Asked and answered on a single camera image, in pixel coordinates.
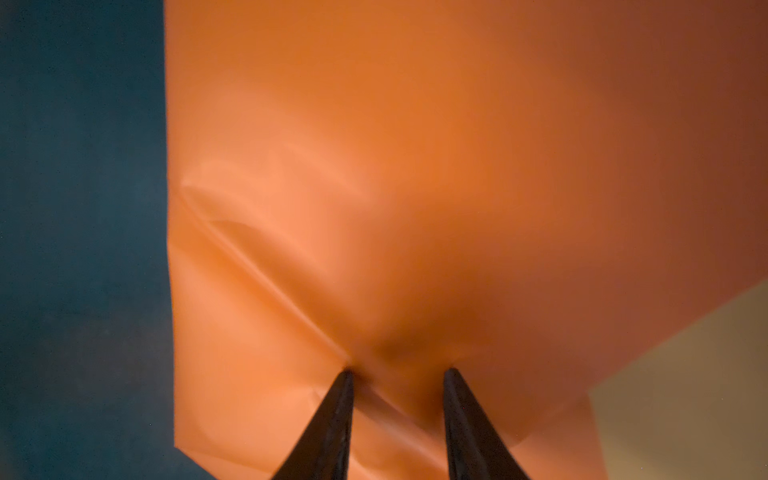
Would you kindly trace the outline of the orange wrapping paper sheet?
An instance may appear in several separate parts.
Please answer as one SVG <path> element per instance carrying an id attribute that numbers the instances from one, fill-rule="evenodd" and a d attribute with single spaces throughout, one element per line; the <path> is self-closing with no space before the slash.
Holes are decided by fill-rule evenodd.
<path id="1" fill-rule="evenodd" d="M 444 479 L 458 368 L 524 470 L 767 277 L 763 1 L 168 1 L 174 442 L 267 479 L 338 373 L 350 475 Z"/>

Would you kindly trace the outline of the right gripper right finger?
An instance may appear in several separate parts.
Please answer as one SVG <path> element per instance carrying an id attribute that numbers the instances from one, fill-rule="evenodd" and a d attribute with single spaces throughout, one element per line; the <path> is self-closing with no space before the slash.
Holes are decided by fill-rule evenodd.
<path id="1" fill-rule="evenodd" d="M 530 480 L 456 368 L 443 376 L 443 411 L 452 480 Z"/>

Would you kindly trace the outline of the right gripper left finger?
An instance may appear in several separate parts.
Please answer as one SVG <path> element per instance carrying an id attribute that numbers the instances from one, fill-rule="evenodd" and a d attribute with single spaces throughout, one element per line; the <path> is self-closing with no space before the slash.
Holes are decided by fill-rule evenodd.
<path id="1" fill-rule="evenodd" d="M 272 480 L 346 480 L 354 408 L 354 374 L 334 380 Z"/>

